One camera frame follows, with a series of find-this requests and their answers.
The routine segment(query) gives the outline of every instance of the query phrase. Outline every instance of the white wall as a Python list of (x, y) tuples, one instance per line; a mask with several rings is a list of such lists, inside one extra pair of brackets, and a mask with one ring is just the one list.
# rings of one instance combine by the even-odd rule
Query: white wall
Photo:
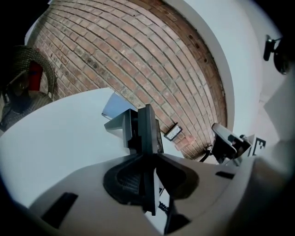
[[(262, 59), (266, 35), (269, 35), (272, 39), (280, 38), (282, 35), (271, 19), (269, 19), (268, 15), (255, 2), (251, 0), (238, 0), (238, 2), (248, 15), (251, 25), (255, 31)], [(260, 109), (255, 123), (252, 126), (251, 133), (266, 140), (266, 145), (270, 146), (279, 141), (279, 134), (277, 133), (270, 116), (267, 114), (264, 105), (282, 86), (286, 76), (280, 74), (276, 70), (273, 63), (273, 53), (271, 54), (269, 61), (264, 61), (262, 59), (262, 65), (263, 84), (262, 91), (260, 93)]]
[(279, 73), (274, 66), (273, 53), (269, 61), (264, 61), (262, 58), (266, 35), (269, 35), (272, 39), (278, 39), (282, 35), (268, 15), (255, 2), (251, 0), (238, 0), (238, 2), (248, 15), (259, 45), (263, 65), (263, 85), (260, 100), (265, 103), (274, 95), (285, 79), (285, 76)]
[(250, 135), (259, 109), (262, 57), (255, 32), (236, 0), (165, 0), (198, 30), (217, 64), (228, 127)]

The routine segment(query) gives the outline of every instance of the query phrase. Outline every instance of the desk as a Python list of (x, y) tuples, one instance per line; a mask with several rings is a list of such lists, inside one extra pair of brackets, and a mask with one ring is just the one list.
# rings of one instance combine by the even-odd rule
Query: desk
[[(123, 140), (105, 130), (101, 115), (113, 94), (101, 88), (48, 104), (0, 137), (0, 171), (12, 198), (29, 207), (73, 171), (129, 154)], [(162, 137), (164, 152), (183, 157)]]

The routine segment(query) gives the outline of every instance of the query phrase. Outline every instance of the black slot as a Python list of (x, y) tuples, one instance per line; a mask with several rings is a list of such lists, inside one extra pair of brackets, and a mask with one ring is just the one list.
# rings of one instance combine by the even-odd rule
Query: black slot
[(218, 171), (215, 175), (220, 176), (222, 178), (227, 178), (227, 179), (233, 179), (234, 174), (223, 172), (223, 171)]
[(42, 220), (58, 229), (70, 208), (76, 201), (78, 195), (73, 193), (64, 193), (57, 201), (45, 212)]

